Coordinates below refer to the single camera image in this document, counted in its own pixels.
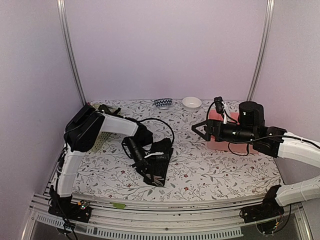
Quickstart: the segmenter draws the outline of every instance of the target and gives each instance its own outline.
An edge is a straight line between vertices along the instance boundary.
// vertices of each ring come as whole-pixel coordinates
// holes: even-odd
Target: pink foam block
[[[239,113],[236,112],[231,112],[230,117],[233,119],[238,119]],[[214,119],[214,120],[221,120],[223,121],[223,118],[221,117],[220,114],[216,112],[215,109],[211,110],[209,113],[209,119]],[[217,142],[215,141],[215,137],[211,137],[211,141],[207,142],[206,146],[209,149],[215,149],[215,150],[222,150],[222,151],[229,151],[228,149],[228,142],[225,141],[220,141]],[[230,144],[230,149],[235,152],[235,153],[246,153],[247,152],[247,144]],[[256,150],[253,150],[252,145],[249,146],[249,152],[251,154],[257,154],[258,152]]]

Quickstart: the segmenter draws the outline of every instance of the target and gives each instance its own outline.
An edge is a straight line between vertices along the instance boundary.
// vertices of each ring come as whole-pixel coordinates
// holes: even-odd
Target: black cable
[[[83,125],[85,125],[85,123],[86,123],[86,121],[84,121],[83,123],[81,123],[79,126],[76,126],[76,127],[72,128],[72,129],[66,131],[66,132],[64,133],[64,135],[66,135],[66,134],[68,134],[68,133],[70,133],[70,132],[73,132],[73,131],[76,130],[76,129],[81,128]]]
[[[59,181],[59,178],[57,178],[56,179],[56,182],[55,182],[55,191],[58,193],[58,181]],[[59,209],[60,209],[60,211],[61,211],[61,213],[63,214],[63,221],[64,221],[64,225],[63,225],[63,228],[64,228],[64,232],[66,233],[66,224],[68,224],[68,225],[71,225],[71,222],[70,222],[70,220],[68,219],[68,217],[67,217],[67,215],[65,214],[65,212],[62,210],[62,207],[60,206],[60,203],[59,203],[59,201],[57,200],[56,201],[56,203],[57,203],[57,205],[58,205],[58,207],[59,207]],[[74,235],[74,237],[75,237],[75,240],[78,240],[78,237],[77,237],[77,235],[76,235],[76,233],[75,233],[75,230],[72,228],[72,227],[70,227],[71,228],[71,231],[72,231],[72,233],[73,233],[73,235]],[[69,239],[69,240],[72,240],[67,234],[65,234],[65,236]]]
[[[206,112],[206,118],[205,118],[206,121],[208,121],[208,119],[209,119],[210,109],[212,108],[212,106],[213,106],[214,104],[215,104],[215,101],[213,101],[213,102],[211,103],[211,105],[210,105],[209,108],[208,108],[208,111]]]
[[[290,210],[289,210],[288,218],[286,219],[286,221],[285,221],[284,225],[282,226],[282,228],[279,228],[279,229],[275,230],[275,232],[274,232],[274,233],[278,233],[278,232],[280,232],[280,231],[281,231],[282,229],[284,229],[284,228],[285,228],[285,226],[288,224],[289,219],[290,219],[290,216],[291,216],[291,210],[292,210],[292,205],[290,204]]]
[[[295,139],[295,140],[299,140],[299,141],[311,144],[311,145],[315,146],[317,149],[320,149],[320,146],[317,145],[316,143],[312,142],[312,141],[309,141],[309,140],[306,140],[306,139],[303,139],[303,138],[300,138],[300,137],[296,137],[296,136],[289,136],[289,135],[269,135],[269,136],[263,136],[263,137],[260,137],[260,138],[257,138],[257,139],[252,139],[250,141],[228,141],[228,140],[225,140],[225,139],[222,139],[222,138],[220,138],[220,139],[222,141],[229,142],[231,144],[251,144],[251,143],[256,142],[256,141],[260,141],[260,140],[263,140],[263,139],[270,139],[270,138]]]
[[[156,121],[159,121],[163,124],[165,124],[171,131],[172,133],[172,141],[171,141],[171,144],[174,144],[174,141],[175,141],[175,133],[174,133],[174,130],[170,127],[170,125],[168,123],[166,123],[165,121],[159,119],[159,118],[154,118],[154,117],[148,117],[148,118],[145,118],[143,120],[140,120],[139,122],[142,123],[142,122],[145,122],[145,121],[148,121],[148,120],[156,120]]]
[[[274,235],[274,234],[282,231],[282,230],[286,227],[286,225],[288,224],[288,222],[289,222],[289,219],[290,219],[290,216],[291,216],[291,210],[292,210],[292,205],[290,204],[290,210],[289,210],[288,218],[286,219],[285,223],[282,225],[281,228],[276,229],[274,232],[272,232],[272,230],[274,229],[274,228],[272,228],[272,229],[270,229],[268,232],[263,233],[263,235],[265,235],[265,236]]]
[[[237,120],[235,120],[234,118],[232,118],[232,117],[230,117],[229,115],[228,115],[228,113],[225,111],[225,110],[223,110],[224,111],[224,114],[230,119],[230,120],[232,120],[233,121],[233,124],[237,124],[238,123],[238,121]]]
[[[232,154],[237,155],[237,156],[240,156],[240,157],[246,157],[246,156],[249,155],[249,143],[246,144],[246,154],[244,154],[244,155],[233,152],[233,151],[231,150],[231,148],[230,148],[230,144],[231,144],[231,142],[228,143],[228,149],[229,149],[229,151],[230,151]]]

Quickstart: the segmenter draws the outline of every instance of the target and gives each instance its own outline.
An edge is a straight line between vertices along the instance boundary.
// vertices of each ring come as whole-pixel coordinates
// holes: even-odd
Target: floral tablecloth
[[[111,199],[139,201],[205,201],[247,197],[263,194],[282,182],[272,157],[250,154],[242,157],[230,152],[211,150],[206,142],[191,131],[202,122],[211,103],[202,101],[198,112],[183,109],[181,100],[173,100],[168,110],[156,108],[152,100],[109,100],[107,105],[120,107],[127,117],[137,120],[160,118],[174,130],[174,151],[167,170],[164,187],[143,182],[131,167],[121,147],[123,135],[112,134],[97,152],[83,158],[73,184],[73,192]],[[227,102],[232,112],[239,102]],[[155,141],[171,137],[170,130],[158,121],[144,124],[153,132]]]

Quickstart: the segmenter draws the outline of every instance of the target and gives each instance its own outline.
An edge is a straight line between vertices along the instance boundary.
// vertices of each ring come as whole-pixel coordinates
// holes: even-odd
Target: bowl
[[[172,98],[159,98],[153,101],[154,105],[160,109],[168,109],[172,106]]]
[[[194,96],[187,96],[182,99],[182,105],[184,109],[191,113],[198,111],[201,107],[201,104],[201,100]]]

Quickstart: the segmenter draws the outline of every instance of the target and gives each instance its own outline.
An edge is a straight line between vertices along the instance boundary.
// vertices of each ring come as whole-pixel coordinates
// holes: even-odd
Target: white bowl
[[[194,96],[187,96],[182,99],[182,105],[184,109],[191,113],[198,111],[201,107],[201,104],[201,100]]]

